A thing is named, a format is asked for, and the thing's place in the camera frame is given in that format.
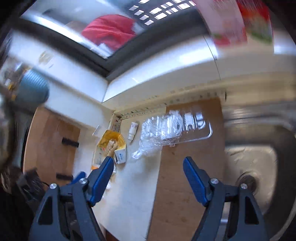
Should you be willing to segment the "white atomy box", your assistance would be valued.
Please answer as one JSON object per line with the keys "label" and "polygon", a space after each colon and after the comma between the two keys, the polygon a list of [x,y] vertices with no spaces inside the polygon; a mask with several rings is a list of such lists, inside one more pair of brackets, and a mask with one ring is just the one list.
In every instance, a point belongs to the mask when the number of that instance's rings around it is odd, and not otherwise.
{"label": "white atomy box", "polygon": [[116,164],[123,164],[126,162],[126,148],[116,149],[115,153],[115,162]]}

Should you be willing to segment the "loofah sponge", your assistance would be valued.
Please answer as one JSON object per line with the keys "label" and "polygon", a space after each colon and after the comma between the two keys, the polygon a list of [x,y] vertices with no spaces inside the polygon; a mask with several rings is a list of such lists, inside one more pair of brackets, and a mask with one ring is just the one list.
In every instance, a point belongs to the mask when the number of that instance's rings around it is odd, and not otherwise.
{"label": "loofah sponge", "polygon": [[104,153],[104,156],[105,157],[112,157],[114,156],[114,153],[115,153],[115,150],[117,149],[118,147],[118,143],[115,139],[111,139],[109,140],[106,148],[105,148],[105,153]]}

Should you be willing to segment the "clear plastic packaging tray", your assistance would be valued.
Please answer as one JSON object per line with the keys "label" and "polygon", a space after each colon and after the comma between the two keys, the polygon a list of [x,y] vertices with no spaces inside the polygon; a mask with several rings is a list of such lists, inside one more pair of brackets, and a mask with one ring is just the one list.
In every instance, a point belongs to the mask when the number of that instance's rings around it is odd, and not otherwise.
{"label": "clear plastic packaging tray", "polygon": [[143,122],[139,147],[132,158],[151,157],[164,146],[206,140],[212,135],[212,125],[202,112],[170,110],[167,114],[155,115]]}

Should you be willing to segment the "orange yellow snack bag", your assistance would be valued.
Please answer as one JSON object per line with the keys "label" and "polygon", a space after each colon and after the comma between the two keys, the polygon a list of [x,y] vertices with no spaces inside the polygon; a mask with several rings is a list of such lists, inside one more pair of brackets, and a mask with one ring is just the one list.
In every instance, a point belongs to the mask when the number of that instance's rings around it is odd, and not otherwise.
{"label": "orange yellow snack bag", "polygon": [[99,167],[100,167],[99,164],[92,164],[92,165],[91,165],[91,170],[98,169]]}

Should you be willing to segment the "wooden cutting board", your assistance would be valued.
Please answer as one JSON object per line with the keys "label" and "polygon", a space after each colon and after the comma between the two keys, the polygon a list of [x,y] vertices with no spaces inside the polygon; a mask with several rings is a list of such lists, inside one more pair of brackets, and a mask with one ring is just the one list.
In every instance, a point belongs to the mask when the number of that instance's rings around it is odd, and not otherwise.
{"label": "wooden cutting board", "polygon": [[56,177],[57,174],[71,176],[74,165],[76,148],[62,144],[62,139],[77,142],[79,135],[79,127],[46,108],[37,108],[26,142],[23,171],[36,168],[40,179],[47,184],[70,183]]}

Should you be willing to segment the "small white yogurt bottle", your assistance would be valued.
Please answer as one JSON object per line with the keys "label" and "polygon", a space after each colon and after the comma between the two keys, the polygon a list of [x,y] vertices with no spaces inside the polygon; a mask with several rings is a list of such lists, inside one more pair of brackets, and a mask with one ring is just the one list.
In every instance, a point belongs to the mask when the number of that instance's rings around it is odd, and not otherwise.
{"label": "small white yogurt bottle", "polygon": [[137,122],[131,122],[130,129],[128,131],[128,140],[132,141],[137,133],[138,129],[138,123]]}

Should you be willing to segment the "stainless steel sink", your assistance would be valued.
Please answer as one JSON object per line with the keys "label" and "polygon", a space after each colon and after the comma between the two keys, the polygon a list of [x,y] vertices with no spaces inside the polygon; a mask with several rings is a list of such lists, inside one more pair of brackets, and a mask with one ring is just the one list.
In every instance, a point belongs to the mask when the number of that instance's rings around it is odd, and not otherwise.
{"label": "stainless steel sink", "polygon": [[295,102],[222,108],[227,156],[223,182],[248,186],[270,240],[295,227]]}

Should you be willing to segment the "teal utensil holder cup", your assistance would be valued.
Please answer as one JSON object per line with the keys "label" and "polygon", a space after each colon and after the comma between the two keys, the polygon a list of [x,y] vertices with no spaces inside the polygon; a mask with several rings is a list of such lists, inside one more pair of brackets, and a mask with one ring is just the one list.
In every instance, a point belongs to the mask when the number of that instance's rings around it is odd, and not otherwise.
{"label": "teal utensil holder cup", "polygon": [[40,73],[30,69],[20,81],[15,104],[28,110],[35,110],[48,100],[49,95],[47,80]]}

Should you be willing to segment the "pink detergent refill pouch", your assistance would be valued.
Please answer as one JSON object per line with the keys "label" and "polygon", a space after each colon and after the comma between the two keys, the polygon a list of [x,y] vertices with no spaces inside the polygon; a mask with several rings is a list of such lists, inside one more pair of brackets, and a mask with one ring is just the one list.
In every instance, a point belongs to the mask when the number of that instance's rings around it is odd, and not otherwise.
{"label": "pink detergent refill pouch", "polygon": [[236,1],[195,1],[216,46],[247,42],[244,21]]}

